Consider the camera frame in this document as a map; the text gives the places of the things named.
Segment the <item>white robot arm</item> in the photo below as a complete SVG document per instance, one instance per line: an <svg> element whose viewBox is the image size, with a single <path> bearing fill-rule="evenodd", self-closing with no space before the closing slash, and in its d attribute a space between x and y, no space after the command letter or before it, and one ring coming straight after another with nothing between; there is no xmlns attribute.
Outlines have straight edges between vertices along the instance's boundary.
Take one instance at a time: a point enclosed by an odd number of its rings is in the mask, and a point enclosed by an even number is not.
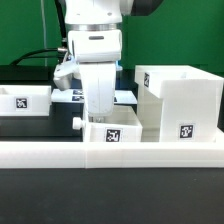
<svg viewBox="0 0 224 224"><path fill-rule="evenodd" d="M91 117L113 111L122 16L148 16L163 0L65 0L68 48L78 65Z"/></svg>

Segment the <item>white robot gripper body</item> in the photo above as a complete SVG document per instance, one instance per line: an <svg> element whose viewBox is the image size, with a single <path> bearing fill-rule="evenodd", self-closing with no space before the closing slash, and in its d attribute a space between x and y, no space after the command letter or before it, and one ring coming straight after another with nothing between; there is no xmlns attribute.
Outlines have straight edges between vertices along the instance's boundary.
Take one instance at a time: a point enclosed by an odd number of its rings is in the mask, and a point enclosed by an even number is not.
<svg viewBox="0 0 224 224"><path fill-rule="evenodd" d="M109 116L114 106L116 64L114 62L80 64L79 72L88 115Z"/></svg>

